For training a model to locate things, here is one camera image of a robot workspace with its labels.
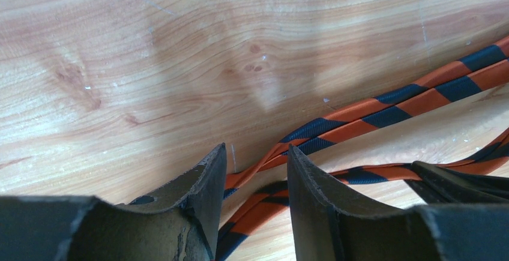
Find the orange navy striped tie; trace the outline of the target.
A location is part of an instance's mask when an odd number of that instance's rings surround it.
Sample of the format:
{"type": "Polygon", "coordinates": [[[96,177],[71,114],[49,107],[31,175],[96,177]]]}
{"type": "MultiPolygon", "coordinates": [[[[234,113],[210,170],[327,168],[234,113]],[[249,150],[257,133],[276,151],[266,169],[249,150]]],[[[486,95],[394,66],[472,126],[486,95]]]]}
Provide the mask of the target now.
{"type": "MultiPolygon", "coordinates": [[[[228,174],[229,197],[258,172],[285,164],[290,145],[312,154],[354,137],[508,83],[508,38],[464,56],[393,91],[342,107],[283,137],[248,169],[228,174]]],[[[286,181],[253,193],[218,232],[217,260],[226,260],[255,230],[289,206],[286,181]]]]}

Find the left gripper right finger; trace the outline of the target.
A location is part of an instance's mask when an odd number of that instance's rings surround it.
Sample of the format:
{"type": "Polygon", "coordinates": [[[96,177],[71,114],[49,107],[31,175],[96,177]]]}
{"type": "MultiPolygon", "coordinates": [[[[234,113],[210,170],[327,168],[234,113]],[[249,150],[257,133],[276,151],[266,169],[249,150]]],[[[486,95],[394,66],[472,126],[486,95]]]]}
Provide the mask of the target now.
{"type": "Polygon", "coordinates": [[[508,259],[508,203],[400,209],[348,187],[295,146],[287,167],[298,260],[508,259]]]}

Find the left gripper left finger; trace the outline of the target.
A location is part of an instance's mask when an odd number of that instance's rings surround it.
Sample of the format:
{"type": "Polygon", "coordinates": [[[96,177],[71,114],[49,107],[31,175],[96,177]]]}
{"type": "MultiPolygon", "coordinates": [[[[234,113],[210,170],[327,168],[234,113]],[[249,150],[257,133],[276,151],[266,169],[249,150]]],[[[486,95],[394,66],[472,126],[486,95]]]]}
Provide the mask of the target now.
{"type": "Polygon", "coordinates": [[[2,196],[2,260],[214,260],[226,147],[117,205],[96,196],[2,196]]]}

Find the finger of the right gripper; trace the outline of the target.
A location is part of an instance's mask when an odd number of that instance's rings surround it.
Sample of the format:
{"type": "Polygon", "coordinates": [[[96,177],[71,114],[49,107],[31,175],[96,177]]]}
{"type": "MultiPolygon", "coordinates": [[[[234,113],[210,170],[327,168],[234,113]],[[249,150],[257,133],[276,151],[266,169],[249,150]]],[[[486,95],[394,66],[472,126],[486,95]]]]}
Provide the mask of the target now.
{"type": "Polygon", "coordinates": [[[508,203],[508,178],[461,173],[421,161],[410,165],[420,179],[406,180],[426,203],[508,203]]]}

